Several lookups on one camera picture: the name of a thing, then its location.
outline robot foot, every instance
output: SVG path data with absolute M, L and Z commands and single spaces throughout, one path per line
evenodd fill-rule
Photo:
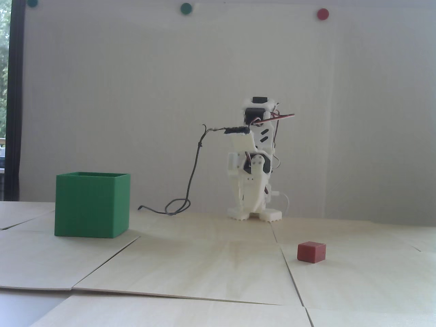
M 227 216 L 236 220 L 246 220 L 250 217 L 250 213 L 241 211 L 239 208 L 229 208 L 227 209 Z
M 263 221 L 276 221 L 282 219 L 282 212 L 274 209 L 265 209 L 259 213 L 259 219 Z

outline red magnet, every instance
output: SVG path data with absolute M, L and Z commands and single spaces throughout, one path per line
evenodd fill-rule
M 319 20 L 326 20 L 328 18 L 329 12 L 326 8 L 319 9 L 317 16 Z

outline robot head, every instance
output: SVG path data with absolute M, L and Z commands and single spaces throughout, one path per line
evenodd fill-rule
M 251 99 L 244 101 L 244 123 L 249 125 L 256 117 L 261 120 L 271 117 L 272 112 L 277 105 L 272 99 L 265 96 L 253 96 Z

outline white robot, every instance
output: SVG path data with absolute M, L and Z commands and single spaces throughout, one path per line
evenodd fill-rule
M 256 215 L 263 221 L 282 219 L 282 212 L 267 209 L 271 201 L 271 176 L 275 152 L 276 121 L 293 115 L 280 115 L 278 103 L 267 97 L 253 97 L 244 104 L 246 126 L 227 129 L 235 152 L 228 154 L 228 177 L 235 194 L 236 208 L 229 217 L 237 220 Z

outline green magnet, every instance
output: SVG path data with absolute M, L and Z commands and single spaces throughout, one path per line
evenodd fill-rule
M 188 2 L 185 2 L 180 6 L 180 11 L 183 15 L 189 15 L 192 12 L 192 5 Z
M 35 8 L 38 5 L 38 0 L 27 0 L 27 5 L 30 8 Z

